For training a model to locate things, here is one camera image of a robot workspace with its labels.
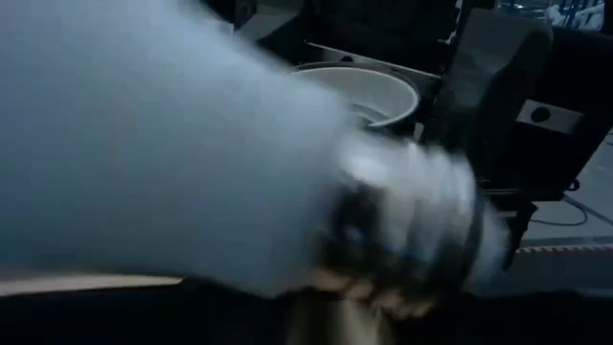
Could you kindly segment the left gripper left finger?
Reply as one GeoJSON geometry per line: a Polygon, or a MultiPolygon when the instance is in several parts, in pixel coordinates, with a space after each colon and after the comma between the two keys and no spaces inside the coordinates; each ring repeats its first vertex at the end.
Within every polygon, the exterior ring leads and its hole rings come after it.
{"type": "Polygon", "coordinates": [[[0,298],[0,345],[284,345],[290,297],[197,281],[0,298]]]}

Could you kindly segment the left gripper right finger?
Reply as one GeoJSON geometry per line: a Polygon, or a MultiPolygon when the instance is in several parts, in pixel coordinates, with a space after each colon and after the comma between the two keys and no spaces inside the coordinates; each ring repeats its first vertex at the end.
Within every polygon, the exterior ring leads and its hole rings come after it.
{"type": "Polygon", "coordinates": [[[373,304],[400,290],[407,302],[439,298],[424,316],[391,310],[384,339],[390,345],[613,345],[613,250],[515,254],[506,262],[502,287],[483,295],[461,292],[467,277],[439,275],[419,282],[408,251],[394,254],[376,230],[382,211],[377,193],[364,187],[346,193],[334,213],[330,251],[335,264],[370,284],[373,304]]]}

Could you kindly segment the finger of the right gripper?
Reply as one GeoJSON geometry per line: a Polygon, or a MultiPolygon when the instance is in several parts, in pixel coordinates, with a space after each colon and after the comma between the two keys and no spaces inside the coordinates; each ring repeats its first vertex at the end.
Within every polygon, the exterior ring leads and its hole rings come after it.
{"type": "Polygon", "coordinates": [[[494,154],[552,51],[542,21],[474,9],[426,124],[424,140],[468,154],[494,154]]]}
{"type": "Polygon", "coordinates": [[[263,39],[294,19],[304,0],[257,0],[255,13],[237,33],[251,40],[263,39]]]}

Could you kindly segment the brass lamp base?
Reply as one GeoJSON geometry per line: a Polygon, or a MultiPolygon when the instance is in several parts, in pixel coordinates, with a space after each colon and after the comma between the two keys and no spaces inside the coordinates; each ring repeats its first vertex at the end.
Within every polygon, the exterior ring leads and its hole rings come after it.
{"type": "Polygon", "coordinates": [[[313,62],[296,66],[292,73],[342,94],[366,127],[393,127],[410,120],[420,106],[421,94],[415,83],[387,67],[313,62]]]}

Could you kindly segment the white lightbulb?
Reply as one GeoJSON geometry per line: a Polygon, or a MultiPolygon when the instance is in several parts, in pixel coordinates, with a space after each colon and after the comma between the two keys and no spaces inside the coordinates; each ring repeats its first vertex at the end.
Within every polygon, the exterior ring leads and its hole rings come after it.
{"type": "Polygon", "coordinates": [[[0,0],[0,279],[444,293],[507,247],[463,157],[362,129],[190,0],[0,0]]]}

